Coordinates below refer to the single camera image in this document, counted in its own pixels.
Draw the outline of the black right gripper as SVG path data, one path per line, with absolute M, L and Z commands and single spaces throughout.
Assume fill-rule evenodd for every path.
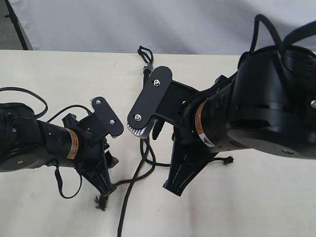
M 174 127 L 171 165 L 163 187 L 181 196 L 188 184 L 209 163 L 219 160 L 216 155 L 190 130 Z

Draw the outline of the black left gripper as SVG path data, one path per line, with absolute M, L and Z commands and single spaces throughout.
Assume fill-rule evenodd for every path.
M 81 178 L 93 185 L 102 196 L 110 195 L 116 187 L 110 180 L 109 169 L 119 160 L 108 151 L 109 144 L 103 141 L 91 145 L 80 133 L 71 134 L 71 160 Z

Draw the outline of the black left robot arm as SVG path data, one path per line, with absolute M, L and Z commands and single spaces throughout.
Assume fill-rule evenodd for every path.
M 0 170 L 12 172 L 41 166 L 74 168 L 103 196 L 116 187 L 108 170 L 118 159 L 108 151 L 106 136 L 122 134 L 123 126 L 108 103 L 97 97 L 94 112 L 78 121 L 68 114 L 63 126 L 38 120 L 23 103 L 0 105 Z

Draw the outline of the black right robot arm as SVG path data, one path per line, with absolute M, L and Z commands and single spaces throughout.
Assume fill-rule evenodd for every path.
M 315 159 L 315 99 L 311 52 L 292 46 L 280 56 L 271 46 L 249 54 L 235 74 L 182 106 L 164 188 L 180 196 L 220 152 L 255 149 Z

